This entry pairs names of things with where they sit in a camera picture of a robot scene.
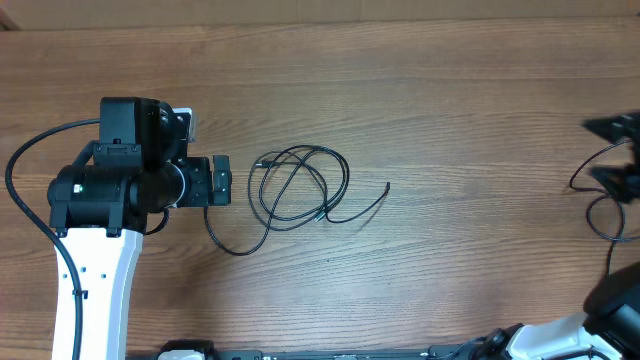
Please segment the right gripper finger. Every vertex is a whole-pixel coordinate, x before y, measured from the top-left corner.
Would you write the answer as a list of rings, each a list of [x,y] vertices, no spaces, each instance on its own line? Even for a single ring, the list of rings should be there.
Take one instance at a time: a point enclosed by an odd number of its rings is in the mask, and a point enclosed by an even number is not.
[[[639,198],[639,169],[635,166],[594,167],[591,176],[619,202],[629,203]]]
[[[639,112],[585,120],[582,126],[611,144],[622,139],[639,141]]]

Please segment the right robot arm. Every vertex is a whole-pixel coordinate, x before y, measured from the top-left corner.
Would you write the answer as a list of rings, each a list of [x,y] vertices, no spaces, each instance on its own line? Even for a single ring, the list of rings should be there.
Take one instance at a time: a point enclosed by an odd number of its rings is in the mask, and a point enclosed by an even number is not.
[[[624,235],[624,206],[639,198],[639,113],[613,115],[586,120],[582,126],[606,140],[609,145],[600,156],[628,144],[633,162],[623,167],[594,167],[590,175],[598,188],[575,185],[575,172],[568,187],[575,192],[597,192],[585,211],[586,222],[595,234],[610,242],[603,277],[584,301],[580,313],[540,324],[516,324],[496,329],[489,335],[469,341],[471,359],[637,359],[639,357],[639,265],[616,272],[611,270],[615,246],[636,242],[637,235]],[[608,235],[592,220],[593,208],[610,200],[617,209],[616,232]]]

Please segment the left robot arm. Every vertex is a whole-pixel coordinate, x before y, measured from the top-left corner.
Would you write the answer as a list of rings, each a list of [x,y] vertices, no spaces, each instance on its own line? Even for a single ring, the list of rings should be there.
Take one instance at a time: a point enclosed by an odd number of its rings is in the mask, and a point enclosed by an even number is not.
[[[195,123],[189,108],[105,97],[98,140],[50,183],[50,225],[73,262],[57,259],[53,358],[124,358],[148,216],[230,203],[228,156],[187,154]]]

